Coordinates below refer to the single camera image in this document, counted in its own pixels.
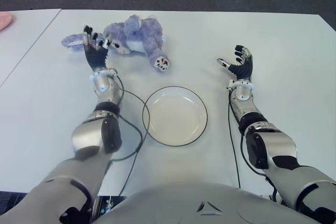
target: robotic hand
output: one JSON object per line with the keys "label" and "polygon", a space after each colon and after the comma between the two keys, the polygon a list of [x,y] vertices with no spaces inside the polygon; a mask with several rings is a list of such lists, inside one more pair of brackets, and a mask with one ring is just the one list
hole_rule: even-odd
{"label": "robotic hand", "polygon": [[285,203],[321,223],[336,223],[336,182],[319,170],[298,164],[294,141],[268,122],[253,102],[250,51],[236,46],[240,65],[217,62],[237,76],[229,82],[229,103],[246,137],[249,161],[262,169]]}

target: white plate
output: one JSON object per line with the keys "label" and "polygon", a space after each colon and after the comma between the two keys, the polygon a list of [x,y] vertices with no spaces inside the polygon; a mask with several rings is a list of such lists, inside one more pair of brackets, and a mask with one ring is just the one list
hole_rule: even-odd
{"label": "white plate", "polygon": [[[198,139],[205,130],[206,107],[189,89],[175,86],[159,89],[146,104],[151,116],[149,134],[162,144],[186,145]],[[147,127],[147,110],[143,110],[142,117]]]}

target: plate rim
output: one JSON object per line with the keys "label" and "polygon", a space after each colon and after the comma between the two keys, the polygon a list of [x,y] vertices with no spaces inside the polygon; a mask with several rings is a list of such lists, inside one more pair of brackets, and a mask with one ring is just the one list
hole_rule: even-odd
{"label": "plate rim", "polygon": [[189,142],[189,143],[187,143],[187,144],[181,144],[181,145],[169,145],[169,144],[164,144],[164,143],[160,142],[159,140],[157,140],[156,138],[154,138],[154,137],[151,135],[151,133],[149,132],[149,129],[148,129],[148,131],[147,131],[147,132],[148,132],[148,135],[151,136],[151,137],[152,137],[155,141],[157,141],[158,143],[163,144],[163,145],[165,145],[165,146],[169,146],[169,147],[181,147],[181,146],[185,146],[185,145],[189,145],[189,144],[191,144],[191,143],[194,143],[197,139],[199,139],[199,138],[203,135],[203,133],[204,133],[204,131],[205,131],[207,125],[208,125],[208,110],[207,110],[207,108],[206,108],[206,106],[205,106],[205,103],[203,102],[202,98],[201,98],[197,93],[195,93],[194,91],[192,91],[192,90],[190,90],[190,89],[188,89],[188,88],[182,87],[182,86],[174,86],[174,85],[173,85],[173,86],[166,86],[166,87],[160,88],[160,89],[158,89],[158,90],[155,90],[153,93],[151,93],[151,95],[146,99],[145,104],[144,104],[143,109],[142,109],[142,124],[143,124],[145,130],[146,130],[147,128],[146,128],[146,125],[145,125],[145,121],[144,121],[143,116],[144,116],[145,107],[147,106],[147,102],[149,101],[149,99],[150,99],[155,93],[157,93],[158,91],[160,91],[160,90],[162,90],[162,89],[166,89],[166,88],[181,88],[181,89],[186,89],[186,90],[192,92],[193,94],[195,94],[195,95],[200,99],[200,101],[202,102],[202,104],[203,104],[203,106],[204,106],[204,108],[205,108],[205,113],[206,113],[206,122],[205,122],[204,129],[202,130],[202,132],[200,133],[200,135],[199,135],[197,138],[195,138],[195,140],[192,140],[191,142]]}

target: white table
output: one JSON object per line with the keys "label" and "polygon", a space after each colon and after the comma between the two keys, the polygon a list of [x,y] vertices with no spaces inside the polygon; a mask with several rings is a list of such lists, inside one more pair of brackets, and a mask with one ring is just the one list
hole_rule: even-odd
{"label": "white table", "polygon": [[48,9],[10,12],[14,20],[0,31],[0,86],[60,11]]}
{"label": "white table", "polygon": [[[159,19],[171,68],[157,73],[141,54],[123,57],[110,51],[108,62],[118,69],[126,89],[146,99],[161,87],[187,87],[203,99],[208,125],[196,142],[183,147],[167,147],[149,137],[126,195],[181,181],[237,186],[225,89],[232,76],[216,63],[219,57],[233,61],[236,44],[254,55],[255,103],[264,116],[295,140],[300,164],[336,178],[335,31],[320,16],[62,10],[0,89],[0,190],[29,191],[57,163],[71,158],[72,131],[96,105],[83,52],[72,52],[60,41],[81,32],[84,24],[102,31],[131,14]],[[139,127],[141,109],[140,102],[125,95],[121,113]],[[271,193],[268,183],[244,164],[233,117],[232,122],[242,188]],[[137,134],[120,125],[123,147],[115,158],[138,143]],[[114,163],[100,194],[117,195],[131,163]]]}

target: plush toy face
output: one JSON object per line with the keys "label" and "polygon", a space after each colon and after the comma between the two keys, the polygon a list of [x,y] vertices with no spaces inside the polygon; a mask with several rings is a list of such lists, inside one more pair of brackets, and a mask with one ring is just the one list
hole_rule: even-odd
{"label": "plush toy face", "polygon": [[112,39],[111,47],[115,48],[120,55],[127,55],[131,52],[131,50],[127,47],[124,47],[121,41],[117,39]]}

